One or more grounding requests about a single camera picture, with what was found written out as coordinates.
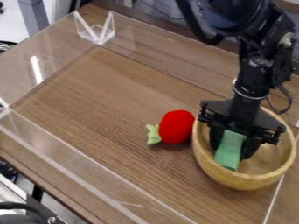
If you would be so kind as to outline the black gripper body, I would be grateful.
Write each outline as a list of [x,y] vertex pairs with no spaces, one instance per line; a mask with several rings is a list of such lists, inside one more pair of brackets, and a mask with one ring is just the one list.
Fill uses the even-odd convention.
[[277,144],[285,126],[261,109],[260,100],[249,100],[237,94],[228,100],[200,102],[199,120],[219,123],[225,130],[247,137],[260,137],[261,143]]

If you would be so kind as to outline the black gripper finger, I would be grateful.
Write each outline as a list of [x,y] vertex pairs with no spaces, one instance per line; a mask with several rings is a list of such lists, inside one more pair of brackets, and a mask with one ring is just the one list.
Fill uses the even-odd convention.
[[241,145],[241,158],[249,159],[261,144],[261,138],[259,136],[248,136]]
[[215,151],[220,145],[220,139],[224,134],[224,127],[219,123],[212,123],[209,125],[209,146]]

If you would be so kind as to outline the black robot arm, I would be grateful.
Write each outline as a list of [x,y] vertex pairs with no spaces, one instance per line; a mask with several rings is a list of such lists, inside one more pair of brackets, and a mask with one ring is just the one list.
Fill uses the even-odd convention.
[[233,97],[200,103],[197,119],[209,126],[209,145],[217,151],[227,130],[245,137],[240,157],[253,156],[261,144],[276,144],[285,126],[263,111],[260,102],[272,89],[284,90],[293,71],[295,23],[273,0],[197,0],[204,20],[215,31],[201,29],[188,0],[175,0],[191,32],[209,46],[224,38],[239,42],[239,72]]

